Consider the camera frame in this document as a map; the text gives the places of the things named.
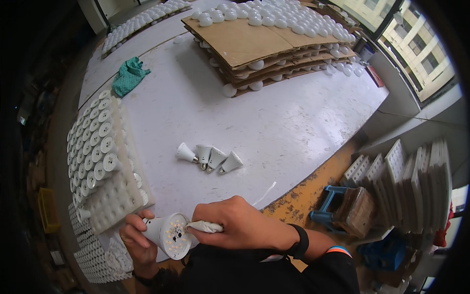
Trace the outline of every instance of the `orange stripe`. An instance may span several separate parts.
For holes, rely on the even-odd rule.
[[[349,252],[347,252],[346,250],[341,249],[341,248],[331,248],[331,249],[328,250],[326,253],[330,253],[330,252],[342,252],[342,253],[346,253],[347,255],[349,255],[349,257],[352,258],[351,254],[349,254]]]

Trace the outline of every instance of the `floor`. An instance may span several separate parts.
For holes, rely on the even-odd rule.
[[[158,3],[157,0],[148,1],[142,6],[135,7],[125,14],[113,16],[110,21],[114,24],[121,23],[130,16],[138,14],[140,11],[147,9],[156,3]],[[98,41],[103,37],[104,33],[96,36],[93,41],[82,49],[64,79],[64,84],[57,99],[56,109],[52,115],[46,146],[47,182],[49,188],[53,189],[57,195],[55,201],[60,223],[62,225],[59,230],[61,246],[74,274],[86,292],[90,294],[135,293],[133,278],[122,282],[113,282],[103,285],[88,283],[73,257],[73,253],[79,250],[79,246],[73,233],[67,210],[67,206],[71,203],[71,193],[65,160],[65,138],[70,125],[76,119],[78,99],[88,59],[90,58],[94,48],[97,46],[96,44]],[[322,200],[321,192],[325,185],[339,182],[343,172],[351,164],[351,154],[354,153],[359,144],[359,140],[353,138],[292,191],[268,206],[263,213],[270,217],[278,218],[283,222],[295,223],[308,229],[325,231],[325,229],[320,225],[316,225],[308,220],[308,212],[319,207]],[[354,252],[354,248],[349,248],[345,245],[347,243],[347,239],[339,238],[334,235],[332,237],[336,239],[339,244],[345,246],[351,252]],[[300,261],[294,261],[294,264],[299,270],[303,270],[306,266]],[[365,277],[368,276],[367,271],[359,265],[360,261],[356,258],[356,266],[358,267],[360,281],[366,281],[367,279]],[[177,270],[182,269],[181,262],[173,260],[163,262],[161,263],[161,266],[166,268],[172,267]]]

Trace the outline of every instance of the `building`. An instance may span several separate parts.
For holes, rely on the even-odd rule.
[[[333,0],[371,31],[375,31],[394,0]],[[454,69],[432,25],[409,0],[401,5],[403,24],[392,19],[379,44],[400,66],[422,102],[444,86]]]

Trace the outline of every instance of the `wrist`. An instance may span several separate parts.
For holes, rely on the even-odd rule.
[[[280,226],[276,232],[278,233],[276,233],[276,236],[272,241],[272,249],[286,251],[295,243],[300,242],[300,236],[297,233],[297,230],[288,224],[280,222]]]
[[[134,264],[134,274],[140,278],[152,279],[158,273],[157,262],[149,264]]]

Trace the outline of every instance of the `blue stool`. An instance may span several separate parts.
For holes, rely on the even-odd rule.
[[[326,186],[325,191],[328,191],[328,196],[326,197],[325,201],[320,207],[320,210],[313,210],[308,214],[308,217],[314,222],[319,222],[325,227],[327,227],[330,231],[335,234],[346,234],[345,231],[337,230],[333,227],[333,213],[327,212],[326,209],[328,208],[329,204],[331,203],[335,194],[343,194],[346,192],[347,187],[335,187],[335,186]]]

